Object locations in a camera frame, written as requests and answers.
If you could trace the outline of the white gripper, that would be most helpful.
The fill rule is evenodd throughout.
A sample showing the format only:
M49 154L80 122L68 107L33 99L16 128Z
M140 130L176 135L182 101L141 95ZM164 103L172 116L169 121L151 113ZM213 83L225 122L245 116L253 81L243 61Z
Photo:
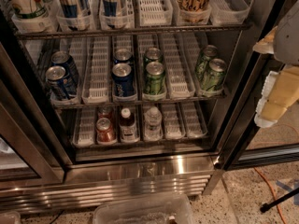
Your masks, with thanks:
M276 31L275 26L252 49L261 54L273 54ZM269 128L299 99L299 66L287 65L279 72L270 71L261 95L256 105L254 122L260 128Z

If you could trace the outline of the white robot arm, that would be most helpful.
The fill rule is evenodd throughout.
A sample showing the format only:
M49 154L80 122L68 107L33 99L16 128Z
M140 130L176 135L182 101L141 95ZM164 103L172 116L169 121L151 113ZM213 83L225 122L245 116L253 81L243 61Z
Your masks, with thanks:
M268 128L299 99L299 1L253 46L253 50L273 54L277 61L286 64L279 72L269 72L263 84L262 98L256 106L255 124Z

